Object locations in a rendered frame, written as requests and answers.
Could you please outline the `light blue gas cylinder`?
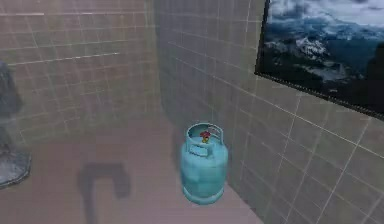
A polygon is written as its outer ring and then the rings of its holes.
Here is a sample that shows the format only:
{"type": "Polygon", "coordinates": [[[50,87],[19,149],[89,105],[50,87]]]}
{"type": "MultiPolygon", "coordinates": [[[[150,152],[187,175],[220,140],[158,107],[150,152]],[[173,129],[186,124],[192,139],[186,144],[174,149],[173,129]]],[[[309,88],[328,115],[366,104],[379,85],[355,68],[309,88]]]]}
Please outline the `light blue gas cylinder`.
{"type": "Polygon", "coordinates": [[[223,130],[202,122],[190,126],[180,149],[180,177],[184,196],[198,205],[209,205],[224,193],[229,152],[223,130]]]}

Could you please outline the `framed mountain landscape picture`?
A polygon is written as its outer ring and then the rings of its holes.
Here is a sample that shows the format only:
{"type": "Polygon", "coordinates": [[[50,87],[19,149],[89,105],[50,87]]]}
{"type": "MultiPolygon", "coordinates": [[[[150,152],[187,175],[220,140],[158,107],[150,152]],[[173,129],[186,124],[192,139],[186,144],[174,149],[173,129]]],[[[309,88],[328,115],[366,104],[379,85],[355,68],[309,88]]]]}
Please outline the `framed mountain landscape picture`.
{"type": "Polygon", "coordinates": [[[384,120],[384,0],[266,0],[255,72],[384,120]]]}

